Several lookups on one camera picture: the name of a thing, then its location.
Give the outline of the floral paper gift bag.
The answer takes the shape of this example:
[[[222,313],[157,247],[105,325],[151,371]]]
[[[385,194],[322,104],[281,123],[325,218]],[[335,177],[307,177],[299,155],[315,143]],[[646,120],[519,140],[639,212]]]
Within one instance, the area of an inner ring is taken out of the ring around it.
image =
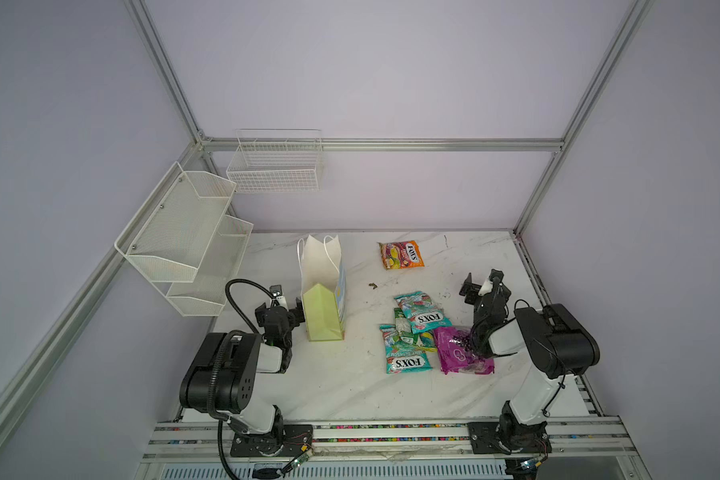
[[[345,336],[346,275],[340,239],[309,235],[299,240],[301,302],[312,342],[341,341]]]

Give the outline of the teal Fox's candy bag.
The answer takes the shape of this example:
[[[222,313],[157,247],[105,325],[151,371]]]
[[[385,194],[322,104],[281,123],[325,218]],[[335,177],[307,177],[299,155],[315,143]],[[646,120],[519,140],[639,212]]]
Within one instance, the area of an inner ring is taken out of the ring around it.
[[[386,373],[415,373],[432,369],[427,353],[403,340],[400,332],[394,325],[380,325],[385,358]]]
[[[416,291],[394,297],[413,333],[429,332],[450,327],[450,319],[425,292]]]

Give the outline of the magenta snack bag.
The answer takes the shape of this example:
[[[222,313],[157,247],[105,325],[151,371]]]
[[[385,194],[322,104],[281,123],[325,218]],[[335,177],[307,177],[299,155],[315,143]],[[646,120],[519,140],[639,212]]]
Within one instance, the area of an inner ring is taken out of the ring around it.
[[[440,369],[444,374],[490,375],[495,372],[493,359],[479,356],[472,346],[470,330],[446,326],[434,330]]]

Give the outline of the green candy bag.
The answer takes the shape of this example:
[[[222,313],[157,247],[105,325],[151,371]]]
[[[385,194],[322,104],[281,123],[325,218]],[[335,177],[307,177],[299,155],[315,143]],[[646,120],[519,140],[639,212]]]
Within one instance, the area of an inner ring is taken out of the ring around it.
[[[437,351],[436,341],[432,333],[429,331],[415,332],[400,308],[395,308],[393,312],[396,329],[402,342],[419,350],[427,352]]]

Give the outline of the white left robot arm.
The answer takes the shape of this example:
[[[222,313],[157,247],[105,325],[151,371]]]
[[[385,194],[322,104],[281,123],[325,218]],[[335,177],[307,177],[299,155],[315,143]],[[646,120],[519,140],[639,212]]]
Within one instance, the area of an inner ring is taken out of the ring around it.
[[[298,456],[311,446],[313,427],[287,424],[279,407],[256,391],[261,374],[283,374],[292,359],[292,332],[305,322],[302,302],[288,309],[282,297],[255,309],[262,335],[231,331],[208,334],[182,380],[183,408],[209,415],[231,444],[217,443],[232,458]]]

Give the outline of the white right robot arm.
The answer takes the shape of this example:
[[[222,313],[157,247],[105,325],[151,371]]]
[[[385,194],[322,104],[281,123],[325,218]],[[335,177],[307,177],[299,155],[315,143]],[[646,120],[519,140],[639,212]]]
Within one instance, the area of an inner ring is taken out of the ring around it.
[[[552,406],[569,378],[599,362],[600,350],[593,336],[561,304],[536,309],[519,299],[511,306],[511,291],[503,279],[504,273],[493,269],[481,285],[471,276],[463,282],[459,295],[473,307],[466,345],[485,359],[525,351],[532,366],[497,420],[468,425],[472,448],[478,454],[546,454]]]

